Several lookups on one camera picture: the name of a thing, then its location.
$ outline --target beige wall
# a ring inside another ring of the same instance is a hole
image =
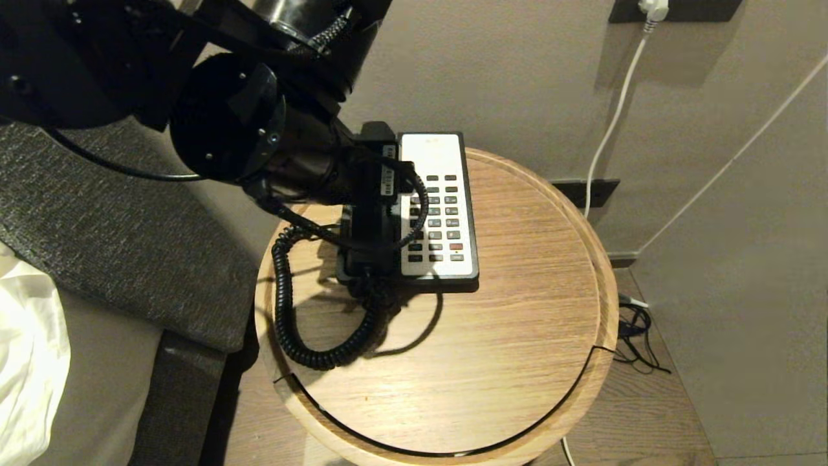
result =
[[[641,25],[612,0],[394,0],[343,111],[352,129],[460,130],[548,179],[584,178]],[[726,163],[826,49],[825,0],[745,0],[732,22],[653,36],[598,176],[621,185],[591,221],[636,251]],[[273,221],[230,188],[195,187],[252,255]]]
[[[826,464],[826,75],[633,266],[720,458]]]

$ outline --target black cable bundle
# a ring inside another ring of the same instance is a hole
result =
[[[642,364],[650,368],[650,372],[643,372],[636,368],[637,371],[644,374],[652,374],[653,371],[664,371],[668,374],[672,374],[672,372],[668,369],[661,366],[661,363],[658,362],[658,358],[655,353],[652,352],[652,347],[650,347],[650,327],[652,326],[652,317],[650,316],[650,313],[648,313],[645,308],[629,302],[622,301],[619,303],[619,307],[633,310],[633,318],[630,320],[626,320],[624,317],[619,315],[619,340],[627,343],[627,347],[634,357],[626,357],[623,353],[616,350],[615,354],[618,355],[620,359],[615,358],[614,361],[623,362],[624,364],[629,364],[633,367],[635,367],[635,362],[640,361]],[[630,341],[631,337],[639,335],[644,336],[644,349],[646,350],[649,359],[645,358]]]

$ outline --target electrical outlet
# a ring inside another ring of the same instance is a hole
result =
[[[727,22],[739,9],[742,0],[670,0],[670,12],[664,21]],[[609,22],[644,22],[646,15],[638,0],[615,0]]]
[[[550,182],[564,196],[568,197],[575,207],[586,207],[586,181],[559,181]],[[592,180],[592,201],[590,208],[603,207],[607,200],[618,187],[621,180]]]

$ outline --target black coiled cord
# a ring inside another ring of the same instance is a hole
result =
[[[389,311],[397,300],[388,285],[370,275],[356,279],[349,285],[352,296],[362,299],[365,317],[356,330],[342,344],[327,350],[308,348],[296,326],[296,310],[293,308],[293,280],[287,253],[301,240],[309,240],[312,234],[300,226],[288,226],[279,234],[271,249],[273,268],[276,272],[276,337],[287,356],[302,366],[329,371],[355,361],[365,353],[384,329]]]

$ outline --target white cable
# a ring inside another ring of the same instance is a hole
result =
[[[566,462],[570,466],[575,466],[575,460],[572,459],[572,453],[570,453],[569,451],[569,444],[566,443],[565,435],[561,438],[561,447],[564,449],[564,456],[566,456]]]
[[[601,153],[604,151],[604,146],[607,145],[609,138],[612,137],[613,131],[615,130],[615,125],[619,121],[619,117],[621,116],[621,110],[623,109],[623,103],[627,99],[627,90],[629,89],[629,83],[633,80],[633,72],[635,72],[635,67],[638,64],[638,59],[641,58],[641,53],[644,51],[644,46],[647,45],[647,38],[650,37],[650,33],[652,33],[653,27],[647,30],[647,26],[644,27],[644,36],[641,38],[641,42],[638,43],[638,49],[635,51],[635,55],[633,56],[633,61],[630,61],[629,68],[627,69],[627,76],[623,79],[623,86],[621,87],[621,95],[619,96],[619,102],[615,107],[615,115],[613,115],[613,119],[609,122],[609,127],[607,128],[607,132],[604,134],[604,139],[601,140],[601,144],[598,146],[598,150],[595,151],[595,155],[592,157],[592,163],[590,164],[590,172],[586,175],[586,206],[584,207],[584,218],[590,218],[590,204],[592,204],[592,177],[595,174],[595,166],[598,165],[598,159],[601,157]]]

